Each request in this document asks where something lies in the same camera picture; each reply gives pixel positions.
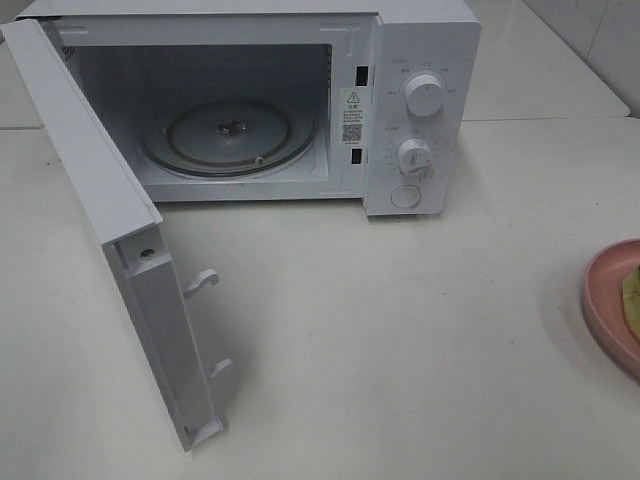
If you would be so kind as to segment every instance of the white table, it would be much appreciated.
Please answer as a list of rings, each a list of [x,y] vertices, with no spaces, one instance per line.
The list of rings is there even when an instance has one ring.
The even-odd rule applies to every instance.
[[[483,24],[465,120],[624,117],[629,109],[521,0],[470,0]],[[0,45],[0,129],[40,127]]]
[[[161,208],[230,432],[181,452],[41,131],[0,132],[3,478],[629,479],[640,386],[579,287],[638,235],[640,121],[468,122],[441,216],[357,201]]]

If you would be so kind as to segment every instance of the microwave door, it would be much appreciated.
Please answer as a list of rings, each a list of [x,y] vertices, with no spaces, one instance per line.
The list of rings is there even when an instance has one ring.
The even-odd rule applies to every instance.
[[[205,270],[180,285],[159,229],[162,217],[67,69],[68,49],[45,33],[45,24],[21,20],[2,32],[97,234],[180,442],[190,450],[223,428],[212,391],[231,362],[202,364],[184,304],[217,276]]]

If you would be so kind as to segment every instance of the power knob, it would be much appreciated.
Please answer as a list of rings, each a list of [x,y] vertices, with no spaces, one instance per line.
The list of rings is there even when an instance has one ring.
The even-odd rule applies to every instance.
[[[407,82],[404,96],[411,113],[428,117],[442,107],[444,82],[435,73],[420,73]]]

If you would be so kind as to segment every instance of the warning label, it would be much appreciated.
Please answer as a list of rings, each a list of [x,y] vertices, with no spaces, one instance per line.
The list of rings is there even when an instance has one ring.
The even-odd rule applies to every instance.
[[[371,97],[368,88],[340,89],[340,135],[343,145],[364,146],[370,106]]]

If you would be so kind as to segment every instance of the microwave oven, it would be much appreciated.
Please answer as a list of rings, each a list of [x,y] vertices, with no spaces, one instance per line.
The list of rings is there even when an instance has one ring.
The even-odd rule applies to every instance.
[[[154,202],[441,210],[480,25],[463,0],[36,0],[2,32],[185,450],[224,428]]]

